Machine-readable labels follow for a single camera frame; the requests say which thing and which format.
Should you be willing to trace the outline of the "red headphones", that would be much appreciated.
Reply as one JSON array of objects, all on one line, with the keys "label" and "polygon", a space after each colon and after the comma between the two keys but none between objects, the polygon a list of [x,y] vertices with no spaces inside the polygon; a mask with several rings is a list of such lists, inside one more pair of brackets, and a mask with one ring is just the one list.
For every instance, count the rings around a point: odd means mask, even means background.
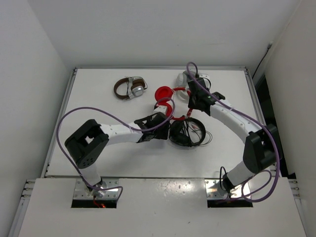
[{"label": "red headphones", "polygon": [[154,106],[156,109],[161,109],[163,113],[168,117],[174,114],[175,106],[171,105],[171,99],[176,94],[176,92],[184,92],[186,96],[190,96],[191,92],[185,87],[170,88],[168,86],[161,86],[155,92],[156,104]]}]

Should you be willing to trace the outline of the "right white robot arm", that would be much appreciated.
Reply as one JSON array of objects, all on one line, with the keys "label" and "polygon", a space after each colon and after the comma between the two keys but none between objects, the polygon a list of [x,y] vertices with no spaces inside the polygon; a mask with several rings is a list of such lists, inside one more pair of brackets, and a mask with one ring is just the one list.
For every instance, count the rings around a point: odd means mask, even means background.
[{"label": "right white robot arm", "polygon": [[190,79],[188,86],[191,92],[188,107],[220,121],[244,144],[242,161],[221,179],[224,191],[244,184],[272,164],[280,168],[280,138],[274,125],[263,125],[233,108],[224,95],[211,93],[203,78]]}]

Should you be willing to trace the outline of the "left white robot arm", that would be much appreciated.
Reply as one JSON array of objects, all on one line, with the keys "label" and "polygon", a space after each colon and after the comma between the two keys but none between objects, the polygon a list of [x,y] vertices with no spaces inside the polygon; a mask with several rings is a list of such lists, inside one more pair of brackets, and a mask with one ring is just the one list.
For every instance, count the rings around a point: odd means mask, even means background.
[{"label": "left white robot arm", "polygon": [[143,143],[152,139],[166,140],[170,121],[162,112],[123,124],[99,124],[89,119],[65,141],[65,147],[79,169],[89,191],[100,188],[102,178],[95,162],[106,146],[119,143]]}]

